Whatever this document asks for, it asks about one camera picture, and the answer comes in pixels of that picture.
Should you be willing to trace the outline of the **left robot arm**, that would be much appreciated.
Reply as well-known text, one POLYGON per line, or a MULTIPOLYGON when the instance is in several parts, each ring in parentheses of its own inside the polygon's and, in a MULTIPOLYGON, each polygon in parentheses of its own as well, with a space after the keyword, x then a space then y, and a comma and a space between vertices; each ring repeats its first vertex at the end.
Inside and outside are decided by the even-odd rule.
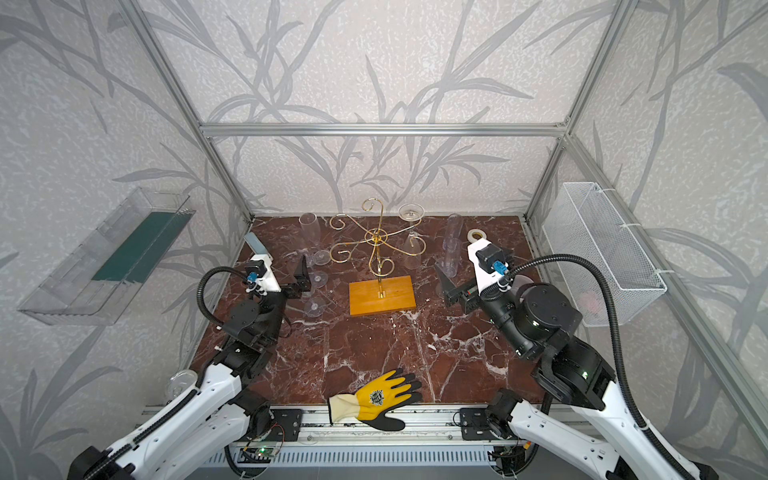
POLYGON ((71 479, 184 479, 217 451, 246 436, 268 433, 273 423, 268 400, 249 390, 275 353, 289 300, 310 291, 307 261, 293 282, 280 284, 272 258, 257 254, 243 270, 219 266, 197 286, 200 312, 228 339, 194 383, 147 422, 105 450, 89 447, 69 467, 71 479), (204 299, 208 281, 219 273, 239 278, 246 299, 226 321, 204 299))

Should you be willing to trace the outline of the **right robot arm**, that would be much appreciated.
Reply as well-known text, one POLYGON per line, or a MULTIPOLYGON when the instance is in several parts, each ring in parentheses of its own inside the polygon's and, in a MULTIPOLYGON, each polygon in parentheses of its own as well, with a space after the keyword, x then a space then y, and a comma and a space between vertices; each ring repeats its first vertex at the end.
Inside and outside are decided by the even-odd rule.
POLYGON ((517 267, 493 244, 470 256, 475 278, 455 285, 437 273, 446 305, 465 312, 482 310, 515 349, 534 362, 532 377, 546 400, 570 407, 600 434, 586 435, 534 407, 509 389, 500 390, 485 410, 494 435, 514 436, 542 447, 592 479, 715 479, 709 465, 680 454, 640 412, 628 384, 615 302, 602 272, 572 254, 550 254, 517 267), (549 283, 514 288, 525 270, 548 263, 570 263, 595 279, 606 308, 614 359, 607 361, 575 335, 581 313, 549 283))

